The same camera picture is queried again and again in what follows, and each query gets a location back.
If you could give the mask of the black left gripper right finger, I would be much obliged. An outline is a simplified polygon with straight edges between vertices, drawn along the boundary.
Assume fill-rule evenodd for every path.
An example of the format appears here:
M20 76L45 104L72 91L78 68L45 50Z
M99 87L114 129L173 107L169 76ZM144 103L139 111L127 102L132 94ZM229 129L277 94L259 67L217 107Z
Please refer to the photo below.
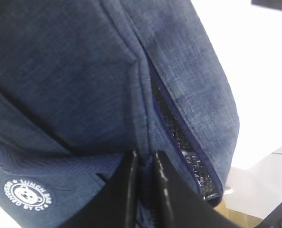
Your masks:
M237 228L183 180L167 154L154 154L154 208L157 228Z

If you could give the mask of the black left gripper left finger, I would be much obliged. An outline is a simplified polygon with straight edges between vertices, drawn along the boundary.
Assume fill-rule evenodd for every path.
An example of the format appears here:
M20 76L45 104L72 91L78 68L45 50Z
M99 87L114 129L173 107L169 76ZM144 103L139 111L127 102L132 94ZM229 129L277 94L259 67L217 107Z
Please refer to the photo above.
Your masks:
M103 189L61 228L134 228L138 201L136 151L126 152Z

